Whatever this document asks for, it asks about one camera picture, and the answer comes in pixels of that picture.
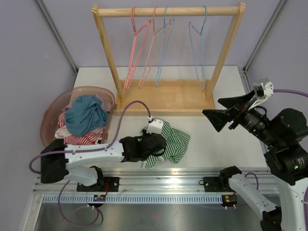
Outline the green white striped tank top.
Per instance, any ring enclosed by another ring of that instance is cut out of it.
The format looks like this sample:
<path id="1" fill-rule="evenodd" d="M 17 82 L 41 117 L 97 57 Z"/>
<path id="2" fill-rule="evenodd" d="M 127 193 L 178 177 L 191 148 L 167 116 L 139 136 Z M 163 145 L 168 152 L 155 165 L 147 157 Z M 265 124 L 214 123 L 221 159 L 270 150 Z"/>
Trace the green white striped tank top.
<path id="1" fill-rule="evenodd" d="M 151 169 L 160 162 L 171 162 L 178 164 L 188 150 L 190 135 L 173 128 L 167 121 L 162 120 L 161 135 L 167 142 L 165 152 L 160 156 L 150 156 L 142 162 L 142 168 Z"/>

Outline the red white striped tank top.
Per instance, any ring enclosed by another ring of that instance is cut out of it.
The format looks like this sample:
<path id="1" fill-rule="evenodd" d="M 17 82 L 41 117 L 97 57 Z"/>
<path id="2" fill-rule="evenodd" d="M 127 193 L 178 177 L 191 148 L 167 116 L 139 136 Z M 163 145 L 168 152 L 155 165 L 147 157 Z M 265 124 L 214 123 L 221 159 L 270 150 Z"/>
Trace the red white striped tank top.
<path id="1" fill-rule="evenodd" d="M 66 127 L 64 112 L 62 112 L 58 116 L 58 125 L 59 128 L 55 132 L 55 138 L 63 139 L 64 144 L 94 145 L 102 141 L 104 127 L 103 128 L 98 127 L 95 130 L 88 131 L 82 137 L 72 135 Z"/>

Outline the blue wire hanger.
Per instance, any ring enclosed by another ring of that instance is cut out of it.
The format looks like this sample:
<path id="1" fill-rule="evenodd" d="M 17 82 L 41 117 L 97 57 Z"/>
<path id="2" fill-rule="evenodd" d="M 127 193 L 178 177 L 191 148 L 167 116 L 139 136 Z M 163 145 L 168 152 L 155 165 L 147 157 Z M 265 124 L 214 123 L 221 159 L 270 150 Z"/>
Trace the blue wire hanger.
<path id="1" fill-rule="evenodd" d="M 163 63 L 164 63 L 164 60 L 167 54 L 167 47 L 169 44 L 168 34 L 169 34 L 169 31 L 173 29 L 173 25 L 174 25 L 174 19 L 170 19 L 168 22 L 166 20 L 167 10 L 168 10 L 168 7 L 165 8 L 164 16 L 163 16 L 163 23 L 164 23 L 163 24 L 163 37 L 162 37 L 161 47 L 160 47 L 160 52 L 159 52 L 158 70 L 157 70 L 156 78 L 155 78 L 156 88 L 158 88 L 159 86 Z"/>
<path id="2" fill-rule="evenodd" d="M 192 50 L 192 59 L 193 59 L 193 66 L 195 69 L 195 74 L 197 77 L 197 81 L 200 87 L 201 92 L 205 91 L 206 83 L 205 83 L 205 51 L 204 51 L 204 40 L 203 40 L 203 33 L 205 28 L 205 23 L 207 20 L 207 7 L 204 5 L 203 9 L 205 10 L 204 19 L 201 27 L 198 29 L 196 28 L 193 23 L 190 21 L 188 25 L 189 29 L 189 38 Z M 193 33 L 198 35 L 199 39 L 199 51 L 197 51 L 197 47 L 193 42 Z"/>

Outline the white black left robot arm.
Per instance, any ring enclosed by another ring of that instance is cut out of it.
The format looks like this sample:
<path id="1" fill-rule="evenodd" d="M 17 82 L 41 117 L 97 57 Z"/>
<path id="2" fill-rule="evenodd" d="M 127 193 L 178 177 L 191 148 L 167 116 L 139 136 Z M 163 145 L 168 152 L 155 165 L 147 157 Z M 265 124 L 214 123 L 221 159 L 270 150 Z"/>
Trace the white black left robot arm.
<path id="1" fill-rule="evenodd" d="M 125 137 L 113 144 L 64 145 L 54 140 L 41 152 L 40 181 L 43 184 L 62 180 L 78 184 L 78 192 L 105 192 L 112 185 L 97 166 L 98 162 L 139 162 L 164 154 L 167 142 L 160 134 L 144 133 L 137 137 Z"/>

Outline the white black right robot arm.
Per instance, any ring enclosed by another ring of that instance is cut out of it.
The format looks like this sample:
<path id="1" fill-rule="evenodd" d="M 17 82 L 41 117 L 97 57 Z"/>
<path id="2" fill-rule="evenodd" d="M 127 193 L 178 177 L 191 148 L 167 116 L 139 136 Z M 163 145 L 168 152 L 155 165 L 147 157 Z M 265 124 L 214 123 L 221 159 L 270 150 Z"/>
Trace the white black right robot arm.
<path id="1" fill-rule="evenodd" d="M 222 110 L 204 109 L 216 131 L 238 126 L 267 146 L 264 157 L 274 176 L 280 204 L 276 205 L 247 182 L 235 166 L 222 169 L 216 183 L 222 190 L 240 195 L 258 216 L 264 231 L 305 231 L 308 228 L 308 153 L 300 142 L 308 134 L 302 112 L 286 108 L 273 119 L 261 114 L 263 98 L 255 92 L 221 98 Z"/>

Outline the wooden clothes rack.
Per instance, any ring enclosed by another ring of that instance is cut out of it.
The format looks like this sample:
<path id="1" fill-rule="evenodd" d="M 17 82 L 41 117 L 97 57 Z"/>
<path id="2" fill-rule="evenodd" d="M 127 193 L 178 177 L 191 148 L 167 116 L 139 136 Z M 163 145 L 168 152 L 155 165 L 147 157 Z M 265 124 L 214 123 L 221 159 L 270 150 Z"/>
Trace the wooden clothes rack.
<path id="1" fill-rule="evenodd" d="M 105 56 L 117 91 L 116 112 L 124 111 L 133 100 L 144 101 L 158 116 L 199 116 L 202 109 L 214 109 L 213 92 L 218 78 L 233 44 L 238 27 L 246 10 L 244 2 L 234 7 L 178 7 L 178 8 L 114 8 L 102 9 L 98 4 L 92 5 L 92 14 L 100 36 Z M 145 89 L 140 90 L 137 81 L 131 77 L 136 67 L 129 64 L 128 79 L 120 80 L 112 54 L 111 44 L 107 35 L 103 18 L 130 17 L 135 26 L 135 17 L 166 17 L 166 16 L 232 16 L 232 20 L 224 39 L 213 75 L 205 81 L 202 93 L 197 91 L 197 82 L 189 79 L 163 80 L 159 87 L 158 80 L 149 80 Z"/>

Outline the pink translucent plastic basket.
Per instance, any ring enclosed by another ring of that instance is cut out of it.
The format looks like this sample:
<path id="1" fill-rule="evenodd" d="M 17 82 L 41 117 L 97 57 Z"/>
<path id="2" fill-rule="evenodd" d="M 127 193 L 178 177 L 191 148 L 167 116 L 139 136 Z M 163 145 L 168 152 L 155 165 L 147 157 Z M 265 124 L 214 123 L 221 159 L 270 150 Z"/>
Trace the pink translucent plastic basket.
<path id="1" fill-rule="evenodd" d="M 83 86 L 68 90 L 59 95 L 46 110 L 40 127 L 40 138 L 45 147 L 50 145 L 56 138 L 55 132 L 59 128 L 58 116 L 64 112 L 64 109 L 71 105 L 73 101 L 83 95 L 95 95 L 103 102 L 103 109 L 108 113 L 108 120 L 104 127 L 102 141 L 105 143 L 108 138 L 108 130 L 111 124 L 114 110 L 116 109 L 116 101 L 113 93 L 105 88 Z"/>

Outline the aluminium mounting rail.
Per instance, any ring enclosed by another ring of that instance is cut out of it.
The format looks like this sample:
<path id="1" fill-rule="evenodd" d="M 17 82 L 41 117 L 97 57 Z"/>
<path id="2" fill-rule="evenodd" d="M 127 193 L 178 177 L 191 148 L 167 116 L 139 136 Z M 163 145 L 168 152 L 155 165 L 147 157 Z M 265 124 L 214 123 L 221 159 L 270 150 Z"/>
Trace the aluminium mounting rail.
<path id="1" fill-rule="evenodd" d="M 219 169 L 210 168 L 166 168 L 166 169 L 124 169 L 103 168 L 103 175 L 119 177 L 120 194 L 204 194 L 199 181 L 205 176 L 218 176 Z M 258 177 L 259 191 L 263 194 L 278 194 L 274 177 L 265 168 L 241 170 L 243 174 L 254 172 Z M 42 184 L 36 178 L 32 193 L 58 193 L 66 181 Z"/>

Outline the aluminium frame post right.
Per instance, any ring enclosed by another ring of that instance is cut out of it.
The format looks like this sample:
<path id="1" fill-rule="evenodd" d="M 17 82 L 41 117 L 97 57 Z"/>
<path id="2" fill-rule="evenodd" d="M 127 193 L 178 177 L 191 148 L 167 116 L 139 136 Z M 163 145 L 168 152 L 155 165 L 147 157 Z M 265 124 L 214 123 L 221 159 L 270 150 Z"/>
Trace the aluminium frame post right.
<path id="1" fill-rule="evenodd" d="M 245 74 L 248 73 L 248 70 L 250 69 L 252 63 L 256 59 L 257 55 L 259 54 L 263 44 L 265 43 L 267 37 L 269 36 L 272 28 L 274 27 L 276 21 L 278 20 L 280 14 L 284 10 L 286 4 L 288 3 L 288 0 L 279 0 L 277 6 L 275 7 L 269 21 L 267 22 L 264 30 L 262 31 L 261 36 L 259 37 L 252 53 L 250 54 L 246 64 L 243 66 L 243 72 Z"/>

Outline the aluminium frame post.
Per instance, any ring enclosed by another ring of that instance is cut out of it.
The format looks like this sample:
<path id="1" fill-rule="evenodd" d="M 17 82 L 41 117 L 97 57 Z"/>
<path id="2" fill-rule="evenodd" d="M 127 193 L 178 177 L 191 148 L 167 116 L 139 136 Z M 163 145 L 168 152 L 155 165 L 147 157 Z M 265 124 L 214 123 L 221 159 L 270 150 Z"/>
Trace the aluminium frame post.
<path id="1" fill-rule="evenodd" d="M 279 0 L 277 6 L 275 7 L 269 21 L 267 22 L 264 30 L 262 31 L 261 36 L 259 37 L 252 53 L 250 54 L 246 64 L 243 66 L 243 72 L 245 74 L 248 73 L 248 70 L 250 69 L 252 63 L 256 59 L 257 55 L 259 54 L 263 44 L 265 43 L 267 37 L 269 36 L 272 28 L 274 27 L 276 21 L 278 20 L 280 14 L 284 10 L 286 4 L 288 3 L 288 0 Z"/>
<path id="2" fill-rule="evenodd" d="M 68 62 L 70 68 L 72 69 L 73 73 L 75 75 L 77 75 L 78 73 L 78 67 L 77 65 L 75 64 L 67 46 L 65 45 L 45 3 L 43 0 L 33 0 L 33 2 L 36 4 L 39 12 L 41 13 L 44 21 L 46 22 L 50 32 L 52 33 L 58 47 L 60 48 L 61 52 L 63 53 L 66 61 Z"/>

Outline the aluminium frame post left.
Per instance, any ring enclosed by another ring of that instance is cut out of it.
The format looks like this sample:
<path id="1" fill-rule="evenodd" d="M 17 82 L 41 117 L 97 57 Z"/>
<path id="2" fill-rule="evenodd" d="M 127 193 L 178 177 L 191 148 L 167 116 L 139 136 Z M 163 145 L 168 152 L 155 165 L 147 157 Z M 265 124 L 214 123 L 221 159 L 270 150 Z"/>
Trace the aluminium frame post left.
<path id="1" fill-rule="evenodd" d="M 50 32 L 52 33 L 58 47 L 60 48 L 61 52 L 63 53 L 66 61 L 68 62 L 70 68 L 72 69 L 73 73 L 75 75 L 77 75 L 78 73 L 78 67 L 77 65 L 75 64 L 67 46 L 65 45 L 45 3 L 43 0 L 33 0 L 33 2 L 36 4 L 39 12 L 41 13 L 44 21 L 46 22 Z"/>

